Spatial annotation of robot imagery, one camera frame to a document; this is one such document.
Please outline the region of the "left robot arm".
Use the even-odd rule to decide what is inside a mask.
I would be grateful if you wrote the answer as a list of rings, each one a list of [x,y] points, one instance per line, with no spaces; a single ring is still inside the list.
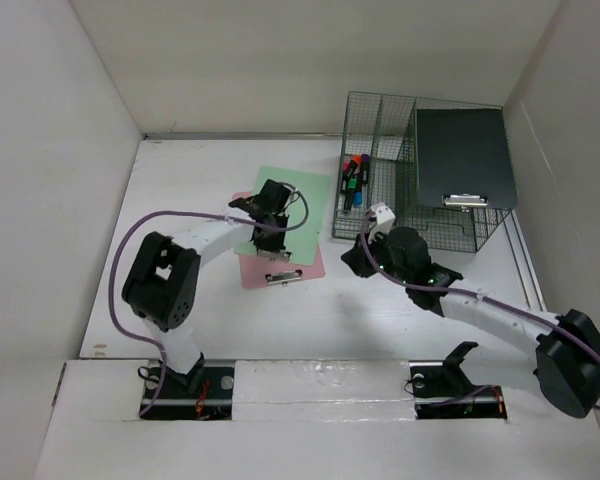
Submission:
[[[229,202],[226,214],[159,211],[132,228],[159,216],[191,217],[203,222],[173,236],[147,234],[123,284],[121,297],[150,329],[149,340],[159,348],[163,371],[159,379],[181,396],[202,387],[205,359],[183,324],[191,314],[200,270],[218,256],[249,242],[257,253],[288,261],[285,235],[306,223],[309,208],[296,225],[287,209],[303,194],[287,182],[268,179],[259,193]]]

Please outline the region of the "purple capped black highlighter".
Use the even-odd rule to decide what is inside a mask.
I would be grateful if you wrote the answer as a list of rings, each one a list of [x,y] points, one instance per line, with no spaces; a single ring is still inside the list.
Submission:
[[[360,183],[362,185],[367,185],[369,182],[370,164],[371,157],[368,154],[362,154],[360,163]]]

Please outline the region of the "black clipboard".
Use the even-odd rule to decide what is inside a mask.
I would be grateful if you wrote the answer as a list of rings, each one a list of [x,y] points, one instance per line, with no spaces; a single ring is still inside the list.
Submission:
[[[417,203],[513,209],[518,192],[502,110],[418,108]]]

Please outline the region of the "green capped black highlighter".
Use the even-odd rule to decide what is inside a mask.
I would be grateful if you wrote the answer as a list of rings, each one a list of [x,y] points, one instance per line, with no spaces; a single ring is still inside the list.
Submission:
[[[351,178],[345,189],[345,199],[344,199],[344,211],[350,211],[353,207],[354,199],[356,197],[356,189],[357,189],[357,179]]]

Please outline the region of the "orange capped black highlighter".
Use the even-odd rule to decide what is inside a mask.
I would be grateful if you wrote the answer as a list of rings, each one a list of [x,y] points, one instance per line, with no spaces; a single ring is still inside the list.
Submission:
[[[360,162],[361,162],[360,155],[352,156],[352,158],[347,163],[346,168],[344,169],[344,172],[343,172],[343,180],[345,182],[349,182],[351,180],[351,178],[355,175]]]

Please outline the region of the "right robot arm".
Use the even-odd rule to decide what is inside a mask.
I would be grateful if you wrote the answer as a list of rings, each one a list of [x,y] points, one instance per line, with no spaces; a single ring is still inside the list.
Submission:
[[[527,354],[535,362],[527,390],[560,412],[584,418],[600,410],[600,332],[586,314],[508,304],[433,262],[412,228],[360,233],[341,260],[360,278],[381,274],[401,286],[420,309],[475,327]]]

